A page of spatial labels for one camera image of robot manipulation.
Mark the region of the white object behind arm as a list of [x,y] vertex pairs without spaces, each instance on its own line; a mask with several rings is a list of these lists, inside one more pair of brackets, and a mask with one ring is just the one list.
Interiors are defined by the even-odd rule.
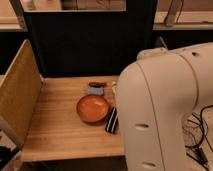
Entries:
[[116,88],[117,88],[117,83],[115,81],[113,81],[111,84],[111,89],[112,89],[115,99],[116,99]]

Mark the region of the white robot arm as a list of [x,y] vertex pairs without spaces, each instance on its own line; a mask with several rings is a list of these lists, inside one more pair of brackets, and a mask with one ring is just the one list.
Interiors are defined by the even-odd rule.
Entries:
[[213,42],[139,52],[116,87],[128,171],[188,171],[182,123],[211,104]]

